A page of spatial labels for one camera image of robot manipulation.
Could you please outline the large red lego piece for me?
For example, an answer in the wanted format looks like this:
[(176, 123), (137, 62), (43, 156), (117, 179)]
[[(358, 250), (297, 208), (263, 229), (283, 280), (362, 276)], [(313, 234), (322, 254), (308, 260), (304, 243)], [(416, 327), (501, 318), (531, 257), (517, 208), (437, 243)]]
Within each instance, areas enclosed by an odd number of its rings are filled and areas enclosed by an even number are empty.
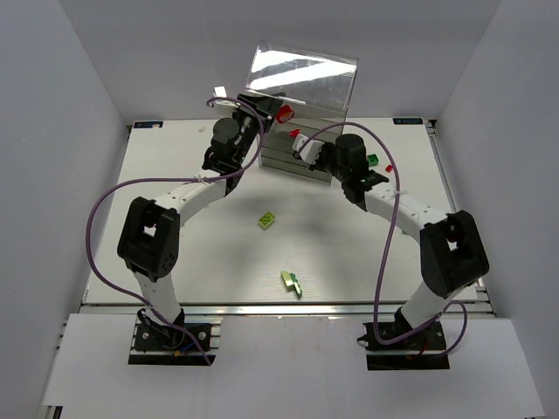
[(294, 110), (289, 105), (283, 105), (276, 114), (276, 121), (279, 124), (286, 123), (294, 117)]

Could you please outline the clear drawer container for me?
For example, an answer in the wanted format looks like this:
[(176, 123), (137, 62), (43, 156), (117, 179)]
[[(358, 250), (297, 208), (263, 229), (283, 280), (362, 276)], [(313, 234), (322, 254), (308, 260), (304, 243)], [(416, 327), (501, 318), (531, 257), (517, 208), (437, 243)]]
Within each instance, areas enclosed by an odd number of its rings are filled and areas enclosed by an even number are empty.
[(332, 176), (313, 171), (293, 157), (289, 132), (298, 128), (305, 136), (317, 135), (334, 142), (346, 120), (359, 60), (333, 53), (309, 51), (262, 40), (255, 51), (245, 83), (254, 96), (276, 97), (294, 110), (283, 124), (275, 121), (262, 146), (259, 166), (330, 183)]

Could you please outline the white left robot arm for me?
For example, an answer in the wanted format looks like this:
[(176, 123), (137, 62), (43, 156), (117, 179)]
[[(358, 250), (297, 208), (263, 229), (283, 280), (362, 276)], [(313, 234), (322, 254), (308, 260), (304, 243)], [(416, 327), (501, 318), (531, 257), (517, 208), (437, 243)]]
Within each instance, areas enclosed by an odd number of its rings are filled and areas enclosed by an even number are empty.
[(193, 182), (156, 199), (135, 198), (128, 209), (117, 254), (134, 274), (146, 299), (141, 322), (172, 347), (183, 339), (184, 313), (171, 272), (179, 255), (181, 228), (195, 214), (228, 196), (251, 165), (246, 156), (262, 141), (283, 105), (279, 98), (240, 94), (206, 102), (223, 114), (212, 128), (202, 170)]

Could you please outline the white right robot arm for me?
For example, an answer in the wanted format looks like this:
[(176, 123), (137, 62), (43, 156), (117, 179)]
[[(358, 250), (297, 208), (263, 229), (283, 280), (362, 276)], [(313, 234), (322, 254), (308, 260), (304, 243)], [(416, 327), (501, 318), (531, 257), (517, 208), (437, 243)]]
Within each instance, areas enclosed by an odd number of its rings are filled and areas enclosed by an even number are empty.
[(373, 323), (376, 342), (394, 345), (430, 326), (463, 289), (486, 275), (489, 262), (473, 216), (447, 213), (407, 195), (397, 178), (389, 179), (370, 165), (362, 137), (343, 134), (334, 142), (315, 139), (294, 144), (311, 168), (332, 175), (346, 199), (389, 222), (419, 246), (422, 283), (396, 312), (392, 333)]

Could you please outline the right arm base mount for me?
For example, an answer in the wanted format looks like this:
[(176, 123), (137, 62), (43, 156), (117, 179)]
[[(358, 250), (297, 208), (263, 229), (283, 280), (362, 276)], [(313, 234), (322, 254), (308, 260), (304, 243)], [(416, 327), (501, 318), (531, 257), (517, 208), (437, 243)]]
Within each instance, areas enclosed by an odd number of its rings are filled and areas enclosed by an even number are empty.
[(391, 345), (382, 345), (376, 340), (373, 323), (364, 323), (364, 335), (357, 343), (366, 351), (369, 371), (427, 371), (448, 370), (448, 355), (439, 355), (446, 350), (445, 334), (436, 321), (405, 340)]

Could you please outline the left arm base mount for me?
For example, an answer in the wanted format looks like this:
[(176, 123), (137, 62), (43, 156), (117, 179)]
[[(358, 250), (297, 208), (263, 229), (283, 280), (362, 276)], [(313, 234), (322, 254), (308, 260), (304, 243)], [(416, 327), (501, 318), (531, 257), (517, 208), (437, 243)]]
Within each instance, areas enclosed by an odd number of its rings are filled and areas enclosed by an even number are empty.
[(143, 309), (136, 314), (135, 327), (128, 355), (132, 366), (208, 367), (216, 358), (220, 343), (220, 325), (217, 322), (185, 322), (189, 331), (203, 349), (186, 333), (152, 320)]

